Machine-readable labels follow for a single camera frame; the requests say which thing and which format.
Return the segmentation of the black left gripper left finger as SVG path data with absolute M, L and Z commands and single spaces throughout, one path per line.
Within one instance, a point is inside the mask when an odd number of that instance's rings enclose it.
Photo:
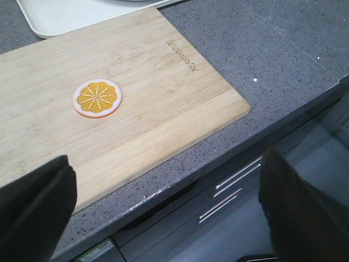
M 50 261 L 76 202 L 65 155 L 1 187 L 1 261 Z

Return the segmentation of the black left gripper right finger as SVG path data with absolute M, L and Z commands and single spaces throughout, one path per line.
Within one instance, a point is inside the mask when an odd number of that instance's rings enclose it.
M 258 199 L 279 261 L 348 261 L 348 207 L 304 181 L 272 148 L 262 158 Z

